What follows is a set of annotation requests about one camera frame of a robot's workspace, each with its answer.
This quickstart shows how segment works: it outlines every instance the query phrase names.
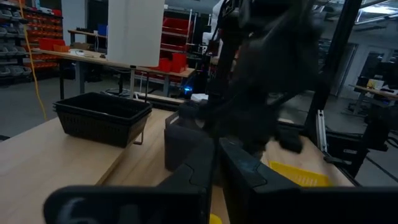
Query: black plastic basket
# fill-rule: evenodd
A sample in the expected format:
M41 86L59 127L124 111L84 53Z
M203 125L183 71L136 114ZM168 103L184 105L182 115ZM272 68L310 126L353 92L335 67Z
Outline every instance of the black plastic basket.
M143 132L152 105L140 101L86 93L56 103L65 133L126 147Z

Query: yellow object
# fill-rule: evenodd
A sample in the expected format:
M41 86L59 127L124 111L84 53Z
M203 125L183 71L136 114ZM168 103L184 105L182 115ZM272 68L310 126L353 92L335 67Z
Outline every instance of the yellow object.
M22 1L19 0L19 10L21 11L21 17L22 17L23 19L25 19L25 17L24 17L24 10L23 10L23 8L22 8L22 5L23 5L23 4L22 4ZM40 107L42 108L44 120L46 121L46 120L47 120L47 114L45 113L44 105L43 105L42 99L40 98L40 94L39 94L39 86L38 86L38 84L37 84L37 78L36 78L36 73L35 73L35 67L34 67L34 65L33 65L32 51L31 51L31 49L30 49L29 40L28 40L28 38L27 38L26 24L24 24L24 34L25 34L25 41L26 41L27 49L28 49L28 51L29 51L30 66L32 67L33 79L34 79L34 81L35 81L36 96L37 96L37 99L38 99L38 101L39 101L39 103L40 103Z
M216 216L215 214L211 213L210 214L210 222L209 224L223 224L223 222L221 221L221 219Z
M270 161L269 167L302 187L329 187L329 178L307 170Z

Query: desk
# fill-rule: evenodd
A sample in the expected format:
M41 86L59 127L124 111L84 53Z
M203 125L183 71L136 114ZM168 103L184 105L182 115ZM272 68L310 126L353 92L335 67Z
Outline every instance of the desk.
M92 37L98 36L99 38L106 39L106 36L104 36L104 35L95 35L94 33L83 32L83 31L78 31L78 30L68 30L68 33L70 34L70 42L71 43L76 42L75 34L88 35L88 36L92 36Z
M165 118L171 114L153 109L145 128L146 140L127 149L68 136L58 118L1 142L0 219L8 224L43 223L45 199L67 185L157 185L171 174L164 168ZM302 141L299 155L271 141L261 161L266 165L278 161L325 174L334 185L352 186L307 138ZM224 224L229 223L219 187L213 187L211 211Z
M366 93L372 93L372 94L386 97L388 100L390 100L390 103L388 106L394 105L395 101L398 100L398 95L394 95L394 94L386 92L386 91L373 90L370 88L366 88L363 86L357 86L357 85L350 85L350 86L361 90L361 94L359 95L358 100L356 101L356 104L355 104L355 108L354 108L354 112L353 112L354 115L358 115L359 110L361 109L361 104L362 104L363 100L365 100L365 99L368 100L369 102L371 102L372 104L375 104L375 105L378 105L381 107L386 107L386 105L384 103L381 103L380 101L375 100L371 97L367 97Z
M111 62L109 60L106 60L105 58L100 58L100 53L98 52L91 52L84 50L83 53L85 55L90 55L89 57L83 56L83 55L78 55L76 52L54 52L51 50L41 50L41 49L32 49L34 52L40 52L44 54L50 54L50 55L56 55L61 58L65 59L70 59L76 61L76 80L79 80L78 84L76 85L76 91L79 94L82 94L85 92L85 70L86 70L86 64L87 63L95 63L99 65L107 65L111 67L118 67L118 68L125 68L125 69L130 69L131 70L131 92L134 90L134 80L135 80L135 71L141 71L141 72L146 72L146 73L154 73L158 75L163 75L165 77L164 80L164 86L163 86L163 93L165 96L169 95L169 86L170 86L170 76L176 76L176 77L182 77L182 78L188 78L194 71L195 69L193 68L188 68L186 71L182 73L175 73L175 72L162 72L158 70L154 70L151 68L146 68L146 67L136 67L134 68L131 65L126 65L122 63L117 63L117 62ZM63 81L61 77L61 98L63 98Z

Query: orange yellow cable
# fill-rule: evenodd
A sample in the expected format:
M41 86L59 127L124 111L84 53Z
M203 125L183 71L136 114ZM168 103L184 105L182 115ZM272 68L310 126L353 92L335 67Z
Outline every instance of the orange yellow cable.
M19 10L21 11L21 17L23 19L25 19L24 17L24 10L22 8L22 1L19 0ZM45 112L45 108L42 102L42 99L40 98L40 93L39 93L39 85L37 84L37 78L36 78L36 73L35 73L35 68L34 68L34 64L33 64L33 58L32 58L32 51L30 49L30 44L29 44L29 40L27 38L27 32L26 32L26 24L24 24L24 35L25 35L25 41L26 41L26 45L27 45L27 49L29 51L29 57L30 57L30 66L32 67L32 74L33 74L33 80L35 81L35 90L36 90L36 97L40 103L40 107L42 108L43 111L43 116L44 116L44 120L47 120L47 114Z

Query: gray floor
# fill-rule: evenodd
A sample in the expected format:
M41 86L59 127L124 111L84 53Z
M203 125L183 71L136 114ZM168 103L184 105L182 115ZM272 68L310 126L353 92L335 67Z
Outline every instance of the gray floor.
M99 92L108 88L117 88L117 82L117 80L104 80L98 83L86 83L86 91ZM74 84L75 82L72 80L65 80L66 98L76 95L77 90ZM39 81L39 90L48 119L55 118L57 115L53 112L52 103L58 101L60 97L58 79ZM281 117L290 119L297 124L303 124L311 100L311 93L295 97L285 104ZM326 125L334 131L363 133L366 128L363 118L341 113L345 111L349 102L351 101L330 97L325 108ZM12 137L44 122L33 83L13 85L7 88L0 87L0 105L0 135ZM368 156L398 177L398 163L395 162L398 158L396 148L391 147L387 152L372 151ZM367 186L398 185L367 160L364 161L356 179L360 184Z

